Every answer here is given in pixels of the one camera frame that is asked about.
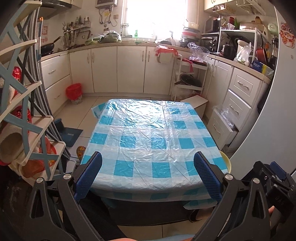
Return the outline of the person's right hand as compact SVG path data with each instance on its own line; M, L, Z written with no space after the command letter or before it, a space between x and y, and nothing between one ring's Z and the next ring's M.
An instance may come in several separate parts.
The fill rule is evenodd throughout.
M274 206L272 206L271 208L269 208L269 209L268 209L269 216L271 216L271 215L273 214L273 212L274 212L274 209L275 209L275 207L274 207Z

